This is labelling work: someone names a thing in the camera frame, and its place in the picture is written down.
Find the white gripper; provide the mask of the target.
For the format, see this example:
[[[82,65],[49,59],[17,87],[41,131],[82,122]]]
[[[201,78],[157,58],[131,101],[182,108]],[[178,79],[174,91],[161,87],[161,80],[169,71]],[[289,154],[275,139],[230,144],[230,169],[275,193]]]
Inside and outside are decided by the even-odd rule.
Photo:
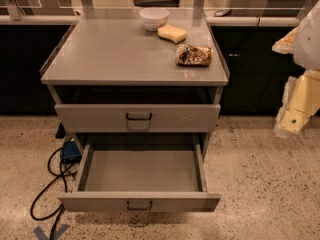
[[[320,1],[299,24],[272,46],[274,52],[293,54],[297,65],[306,70],[299,78],[286,82],[282,107],[274,132],[286,138],[299,134],[320,109]]]

